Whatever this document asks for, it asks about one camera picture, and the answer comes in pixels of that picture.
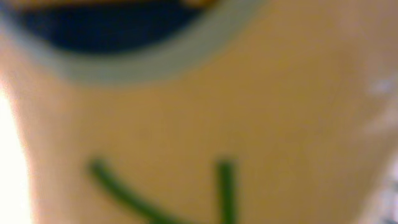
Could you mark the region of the yellow snack bag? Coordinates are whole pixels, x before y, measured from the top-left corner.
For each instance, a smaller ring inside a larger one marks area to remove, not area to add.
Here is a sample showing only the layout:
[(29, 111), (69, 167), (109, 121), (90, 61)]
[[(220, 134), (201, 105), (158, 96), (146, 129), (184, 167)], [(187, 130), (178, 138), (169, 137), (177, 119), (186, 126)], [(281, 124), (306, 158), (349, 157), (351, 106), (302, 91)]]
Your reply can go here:
[(34, 223), (396, 223), (397, 2), (2, 1)]

